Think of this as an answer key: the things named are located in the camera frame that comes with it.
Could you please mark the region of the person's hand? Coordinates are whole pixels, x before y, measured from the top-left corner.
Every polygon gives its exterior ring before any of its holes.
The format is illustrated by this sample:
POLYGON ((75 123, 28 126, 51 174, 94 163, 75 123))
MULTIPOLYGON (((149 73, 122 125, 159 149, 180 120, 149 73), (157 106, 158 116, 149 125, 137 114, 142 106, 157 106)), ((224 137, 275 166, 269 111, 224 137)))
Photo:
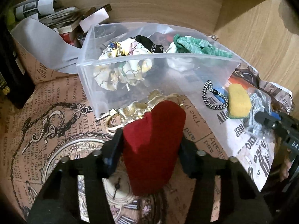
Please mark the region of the person's hand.
POLYGON ((279 172, 279 176, 280 176, 280 181, 283 181, 285 179, 288 178, 289 176, 289 170, 291 168, 291 162, 290 161, 285 161, 281 168, 280 168, 280 172, 279 172))

